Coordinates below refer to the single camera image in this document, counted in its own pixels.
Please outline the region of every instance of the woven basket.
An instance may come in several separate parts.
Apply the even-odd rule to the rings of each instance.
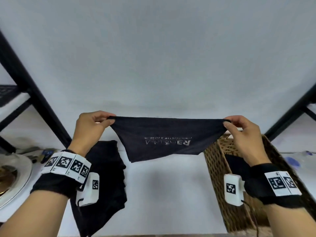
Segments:
[[[209,169],[210,177],[216,194],[216,198],[222,213],[222,217],[229,233],[239,235],[241,232],[250,231],[253,233],[255,224],[251,219],[249,208],[245,205],[234,206],[226,203],[224,197],[224,175],[231,174],[231,169],[225,159],[225,154],[240,156],[233,139],[228,139],[229,135],[222,135],[215,143],[211,144],[205,151],[205,159]],[[307,211],[316,219],[316,203],[306,190],[295,172],[285,162],[280,153],[275,149],[266,136],[262,136],[265,151],[271,162],[277,165],[280,170],[288,171],[297,187],[302,192],[302,200]],[[272,236],[269,222],[263,204],[244,192],[244,199],[253,209],[254,215],[259,225],[261,236]]]

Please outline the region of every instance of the white tabletop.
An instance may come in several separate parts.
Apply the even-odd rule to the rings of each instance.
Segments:
[[[130,163],[124,171],[127,202],[96,236],[227,233],[203,154],[170,155]],[[30,181],[19,195],[0,209],[6,221],[27,198],[39,176],[34,164]],[[68,202],[59,236],[79,236]]]

